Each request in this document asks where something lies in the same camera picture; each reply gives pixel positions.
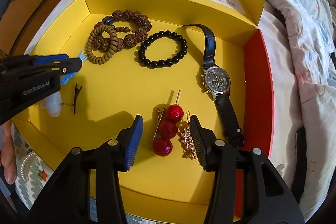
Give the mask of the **person's left hand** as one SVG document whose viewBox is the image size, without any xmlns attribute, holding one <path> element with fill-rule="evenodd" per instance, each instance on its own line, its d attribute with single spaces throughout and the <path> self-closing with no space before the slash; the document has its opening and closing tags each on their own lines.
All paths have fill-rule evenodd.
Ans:
<svg viewBox="0 0 336 224">
<path fill-rule="evenodd" d="M 12 121 L 9 120 L 2 125 L 2 151 L 1 165 L 4 168 L 4 178 L 9 185 L 12 185 L 17 178 L 17 165 L 15 160 L 15 148 L 11 135 Z"/>
</svg>

